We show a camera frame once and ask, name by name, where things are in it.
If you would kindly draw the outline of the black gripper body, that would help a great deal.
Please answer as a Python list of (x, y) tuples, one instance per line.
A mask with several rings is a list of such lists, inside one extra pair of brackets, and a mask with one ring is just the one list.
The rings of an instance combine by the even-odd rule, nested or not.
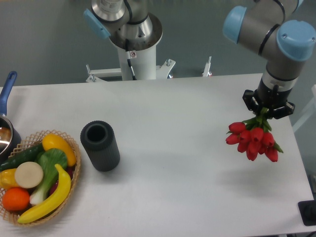
[(287, 98), (292, 89), (281, 91), (281, 87), (274, 84), (266, 86), (261, 79), (258, 88), (255, 90), (254, 98), (262, 107), (276, 109), (285, 106)]

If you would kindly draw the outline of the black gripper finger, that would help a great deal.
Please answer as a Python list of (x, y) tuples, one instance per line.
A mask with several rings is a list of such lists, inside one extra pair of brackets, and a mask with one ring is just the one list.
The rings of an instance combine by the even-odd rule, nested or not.
[(258, 97), (257, 91), (245, 90), (242, 99), (249, 111), (255, 115), (259, 115), (262, 109), (262, 101)]
[(275, 108), (269, 108), (267, 118), (268, 119), (281, 119), (294, 113), (295, 104), (286, 101), (284, 104)]

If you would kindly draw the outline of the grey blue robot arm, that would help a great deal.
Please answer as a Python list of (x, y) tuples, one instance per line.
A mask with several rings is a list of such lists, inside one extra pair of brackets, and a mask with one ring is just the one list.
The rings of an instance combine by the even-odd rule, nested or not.
[[(224, 36), (267, 60), (258, 88), (243, 100), (254, 114), (280, 119), (294, 112), (287, 100), (316, 43), (315, 29), (304, 21), (288, 20), (299, 0), (258, 0), (253, 8), (234, 7), (223, 24)], [(156, 45), (162, 25), (145, 0), (94, 0), (84, 11), (90, 29), (110, 39), (118, 50), (123, 80), (167, 77), (156, 65)]]

